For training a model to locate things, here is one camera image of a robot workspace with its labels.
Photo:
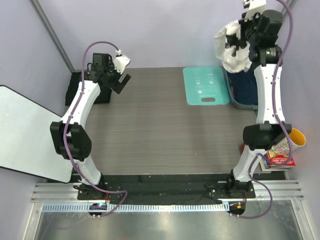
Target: wooden tabletop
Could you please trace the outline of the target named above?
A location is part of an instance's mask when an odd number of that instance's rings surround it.
[[[86,132],[103,174],[229,173],[253,110],[187,104],[183,68],[130,68],[109,104],[92,107]]]

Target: whiteboard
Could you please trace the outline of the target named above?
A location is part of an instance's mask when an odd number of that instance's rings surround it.
[[[0,167],[67,183],[72,165],[55,151],[51,122],[60,116],[0,86]]]

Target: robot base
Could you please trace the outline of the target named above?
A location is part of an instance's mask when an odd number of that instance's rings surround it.
[[[100,181],[97,185],[98,188],[107,190],[104,176],[101,175]],[[98,191],[91,185],[86,185],[82,183],[80,186],[73,186],[74,189],[78,190],[78,200],[105,200],[107,194],[101,191]]]
[[[212,199],[254,199],[256,197],[254,185],[251,181],[240,182],[235,180],[232,170],[226,182],[210,185]]]

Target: gray metal pole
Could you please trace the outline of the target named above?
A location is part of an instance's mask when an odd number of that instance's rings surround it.
[[[290,7],[290,9],[293,9],[293,7],[295,6],[297,0],[287,0],[286,3],[288,4],[288,6]],[[283,19],[285,19],[288,15],[287,10],[285,9],[285,7],[283,7],[283,9],[281,10],[281,13],[283,14]]]
[[[44,28],[46,29],[47,33],[49,34],[51,40],[53,41],[53,44],[55,45],[56,49],[58,50],[59,54],[61,55],[63,61],[65,62],[66,66],[70,70],[70,72],[74,72],[75,68],[72,65],[64,47],[62,46],[61,42],[59,41],[58,36],[56,35],[53,27],[51,26],[44,10],[42,9],[40,3],[38,0],[29,0],[31,5],[33,6],[36,14],[40,18],[41,22],[43,23]]]

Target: red book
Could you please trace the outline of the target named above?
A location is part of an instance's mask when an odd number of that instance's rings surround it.
[[[293,158],[291,158],[291,160],[286,165],[282,165],[282,164],[284,164],[284,162],[287,161],[288,156],[287,155],[285,155],[285,156],[277,155],[272,150],[269,150],[266,153],[266,157],[269,160],[268,165],[270,166],[270,168],[291,168],[291,167],[295,167],[296,166],[295,161],[294,161]]]

